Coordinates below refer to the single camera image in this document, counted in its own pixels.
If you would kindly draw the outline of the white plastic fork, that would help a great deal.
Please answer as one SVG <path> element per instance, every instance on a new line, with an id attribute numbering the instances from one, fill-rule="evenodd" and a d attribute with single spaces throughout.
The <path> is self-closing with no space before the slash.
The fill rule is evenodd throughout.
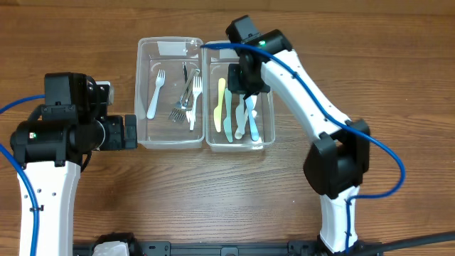
<path id="1" fill-rule="evenodd" d="M 160 89 L 164 86 L 165 79 L 166 79 L 166 71 L 159 70 L 157 73 L 157 76 L 156 76 L 155 90 L 152 95 L 151 102 L 150 102 L 149 108 L 146 113 L 146 117 L 148 119 L 153 119 L 156 115 L 156 108 L 157 108 L 159 93 L 160 93 Z"/>
<path id="2" fill-rule="evenodd" d="M 196 112 L 197 112 L 197 102 L 198 97 L 202 93 L 202 80 L 198 75 L 193 76 L 193 104 L 191 110 L 186 112 L 186 119 L 189 122 L 189 130 L 193 131 L 196 123 Z"/>

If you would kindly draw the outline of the pale blue plastic knife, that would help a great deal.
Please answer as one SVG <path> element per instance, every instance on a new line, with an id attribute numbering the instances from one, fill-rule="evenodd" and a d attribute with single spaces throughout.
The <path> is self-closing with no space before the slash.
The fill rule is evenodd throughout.
<path id="1" fill-rule="evenodd" d="M 235 132 L 235 138 L 236 139 L 241 139 L 242 136 L 245 134 L 245 107 L 244 107 L 244 95 L 240 94 L 239 95 L 239 104 L 235 109 L 235 116 L 236 116 L 236 122 L 237 122 L 237 129 Z"/>

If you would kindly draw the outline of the yellow plastic knife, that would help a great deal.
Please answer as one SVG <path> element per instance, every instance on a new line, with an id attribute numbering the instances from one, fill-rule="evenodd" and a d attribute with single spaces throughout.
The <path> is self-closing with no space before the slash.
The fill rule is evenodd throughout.
<path id="1" fill-rule="evenodd" d="M 225 94 L 226 80 L 225 78 L 220 78 L 218 80 L 218 103 L 215 109 L 213 110 L 213 121 L 215 125 L 216 132 L 221 132 L 221 119 L 222 119 L 222 110 L 223 110 L 223 98 Z"/>

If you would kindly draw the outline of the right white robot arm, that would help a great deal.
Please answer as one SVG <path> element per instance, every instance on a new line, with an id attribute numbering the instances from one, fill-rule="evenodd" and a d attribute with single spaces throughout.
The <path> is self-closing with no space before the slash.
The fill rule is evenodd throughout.
<path id="1" fill-rule="evenodd" d="M 237 48 L 239 62 L 228 68 L 228 88 L 246 98 L 275 91 L 285 102 L 311 142 L 303 170 L 321 199 L 318 241 L 329 255 L 353 251 L 358 244 L 353 197 L 358 195 L 369 168 L 370 144 L 342 126 L 365 134 L 370 133 L 369 126 L 361 119 L 351 121 L 331 104 L 281 31 L 262 34 L 249 16 L 242 16 L 225 32 L 231 43 L 267 52 L 263 56 Z"/>

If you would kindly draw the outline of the light teal plastic knife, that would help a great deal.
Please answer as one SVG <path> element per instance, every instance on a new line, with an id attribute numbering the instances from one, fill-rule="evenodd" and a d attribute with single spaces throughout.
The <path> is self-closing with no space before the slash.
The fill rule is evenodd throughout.
<path id="1" fill-rule="evenodd" d="M 259 139 L 259 132 L 257 129 L 257 125 L 255 122 L 255 116 L 253 115 L 253 110 L 255 109 L 255 105 L 257 102 L 257 96 L 251 95 L 246 100 L 245 103 L 247 105 L 247 113 L 250 123 L 250 134 L 252 141 L 256 142 Z"/>

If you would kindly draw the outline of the metal fork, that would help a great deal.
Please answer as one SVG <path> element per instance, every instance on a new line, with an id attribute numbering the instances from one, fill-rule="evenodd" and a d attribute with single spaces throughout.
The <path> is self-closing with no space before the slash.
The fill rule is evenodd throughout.
<path id="1" fill-rule="evenodd" d="M 190 99 L 191 99 L 191 95 L 192 95 L 192 92 L 193 92 L 193 88 L 194 88 L 194 85 L 195 85 L 195 78 L 192 79 L 191 81 L 191 84 L 189 86 L 189 91 L 188 91 L 188 94 L 186 95 L 186 98 L 185 98 L 185 101 L 183 103 L 183 106 L 186 108 L 186 118 L 189 121 L 191 121 L 191 106 L 190 106 Z"/>
<path id="2" fill-rule="evenodd" d="M 180 96 L 180 99 L 175 103 L 174 108 L 171 110 L 171 113 L 168 116 L 168 118 L 171 119 L 172 121 L 183 122 L 184 119 L 186 118 L 186 108 L 183 106 L 183 103 L 185 101 L 186 95 L 188 94 L 189 86 L 191 84 L 193 76 L 199 75 L 199 73 L 200 73 L 200 70 L 198 68 L 193 69 L 190 72 L 188 82 L 185 84 L 185 90 L 183 91 L 182 95 Z"/>

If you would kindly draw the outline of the white plastic knife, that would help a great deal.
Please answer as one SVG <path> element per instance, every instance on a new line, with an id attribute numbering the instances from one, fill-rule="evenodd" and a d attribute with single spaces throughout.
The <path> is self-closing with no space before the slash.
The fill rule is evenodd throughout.
<path id="1" fill-rule="evenodd" d="M 238 105 L 235 110 L 237 129 L 235 132 L 235 138 L 241 139 L 245 134 L 245 126 L 248 119 L 248 111 L 243 106 Z"/>

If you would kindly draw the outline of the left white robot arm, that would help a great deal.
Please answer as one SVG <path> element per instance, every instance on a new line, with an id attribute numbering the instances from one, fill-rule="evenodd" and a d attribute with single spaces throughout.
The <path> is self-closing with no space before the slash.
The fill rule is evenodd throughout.
<path id="1" fill-rule="evenodd" d="M 43 104 L 1 149 L 21 192 L 20 255 L 72 255 L 77 185 L 94 151 L 135 149 L 137 118 L 109 115 L 114 88 L 82 73 L 48 73 Z"/>

